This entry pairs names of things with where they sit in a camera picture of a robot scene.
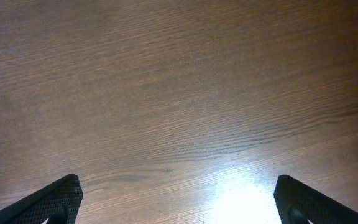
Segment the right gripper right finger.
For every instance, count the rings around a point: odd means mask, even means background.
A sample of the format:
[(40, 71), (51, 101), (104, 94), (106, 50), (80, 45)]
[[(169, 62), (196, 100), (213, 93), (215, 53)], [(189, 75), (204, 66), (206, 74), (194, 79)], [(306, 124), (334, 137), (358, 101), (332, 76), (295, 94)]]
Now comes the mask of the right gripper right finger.
[(358, 212), (289, 175), (280, 175), (274, 199), (282, 224), (358, 223)]

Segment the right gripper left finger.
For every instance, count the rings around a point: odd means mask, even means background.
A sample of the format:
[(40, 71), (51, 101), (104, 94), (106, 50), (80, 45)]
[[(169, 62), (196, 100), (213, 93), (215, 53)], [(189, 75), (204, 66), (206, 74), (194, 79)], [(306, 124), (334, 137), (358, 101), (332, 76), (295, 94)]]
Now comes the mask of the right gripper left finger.
[(0, 224), (74, 224), (82, 199), (78, 176), (69, 174), (0, 210)]

